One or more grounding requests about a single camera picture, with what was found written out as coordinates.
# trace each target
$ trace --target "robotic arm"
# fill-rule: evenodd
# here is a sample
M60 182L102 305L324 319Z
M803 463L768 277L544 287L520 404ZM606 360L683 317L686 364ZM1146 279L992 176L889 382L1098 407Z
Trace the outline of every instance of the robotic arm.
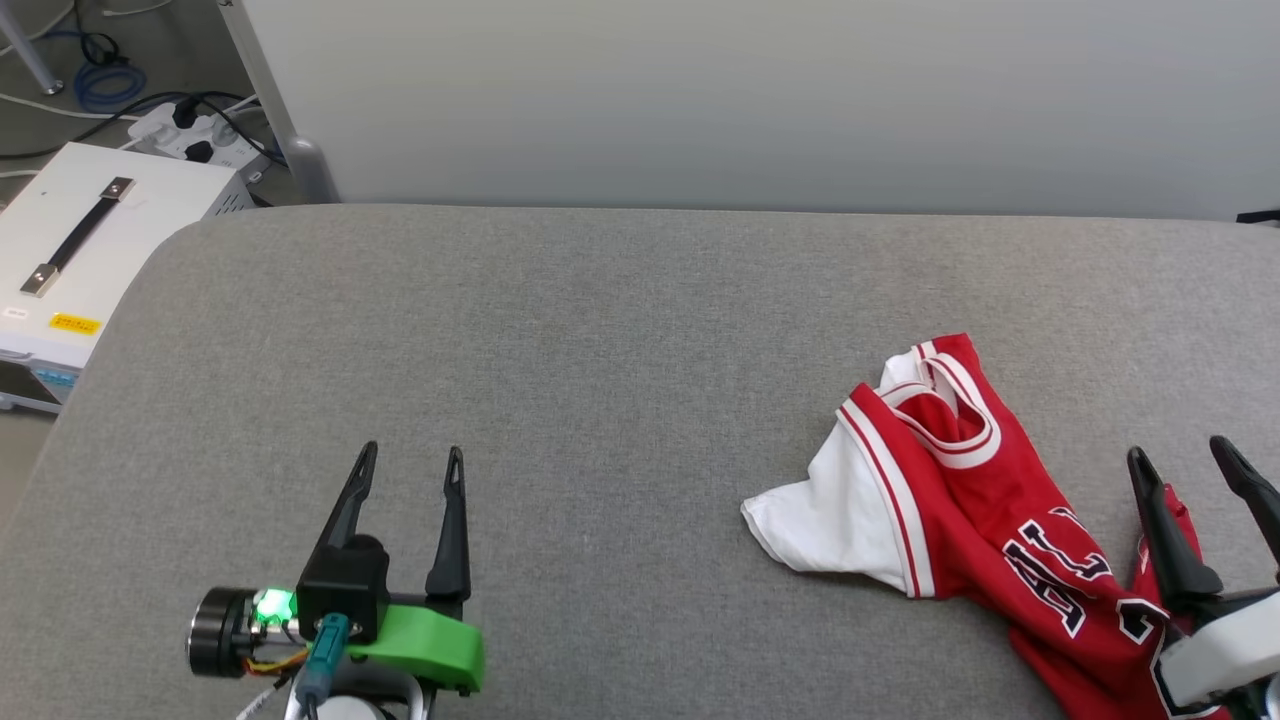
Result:
M484 642L462 623L471 597L462 451L449 451L444 523L424 594L388 592L387 551L356 533L376 459L378 445L365 445L292 591L209 591L187 638L192 673L276 678L276 689L289 685L285 720L392 719L383 702L403 703L406 720L429 720L436 692L480 689Z
M1280 493L1225 437L1211 438L1210 450L1280 562ZM1169 700L1190 714L1221 705L1234 720L1280 717L1280 587L1224 594L1165 506L1165 484L1139 447L1129 451L1129 477L1161 605L1190 628L1158 657Z

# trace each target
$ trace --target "metal post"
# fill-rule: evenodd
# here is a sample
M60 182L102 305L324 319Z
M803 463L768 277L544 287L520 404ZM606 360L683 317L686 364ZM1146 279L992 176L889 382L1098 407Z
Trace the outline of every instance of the metal post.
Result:
M0 0L0 32L4 32L5 37L9 38L14 51L27 64L31 74L36 76L36 82L40 83L45 95L55 95L63 88L63 81L56 79L54 73L49 72L49 65L36 53L31 41L27 40L27 35L22 32L18 19L13 17L13 12L9 9L8 0Z

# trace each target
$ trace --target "yellow wire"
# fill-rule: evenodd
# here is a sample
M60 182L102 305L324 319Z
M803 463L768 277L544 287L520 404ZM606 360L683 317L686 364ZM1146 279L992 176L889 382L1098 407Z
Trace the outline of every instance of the yellow wire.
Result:
M276 670L284 670L291 665L297 665L298 662L302 662L306 659L307 659L307 651L302 650L298 651L297 655L282 660L279 662L253 662L252 660L246 660L244 665L247 665L248 669L255 673L275 673Z

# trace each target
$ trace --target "white box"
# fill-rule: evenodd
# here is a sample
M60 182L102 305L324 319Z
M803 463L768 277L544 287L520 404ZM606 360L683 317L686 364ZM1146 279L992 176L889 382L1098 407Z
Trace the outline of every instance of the white box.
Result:
M19 292L114 178L134 184L44 297ZM67 143L0 213L0 409L60 413L151 252L200 220L253 208L230 168Z

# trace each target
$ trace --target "green light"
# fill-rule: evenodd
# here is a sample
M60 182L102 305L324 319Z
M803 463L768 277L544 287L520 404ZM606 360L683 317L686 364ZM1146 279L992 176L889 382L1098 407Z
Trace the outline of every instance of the green light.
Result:
M266 588L253 606L253 618L264 625L283 625L298 614L298 598L289 591Z

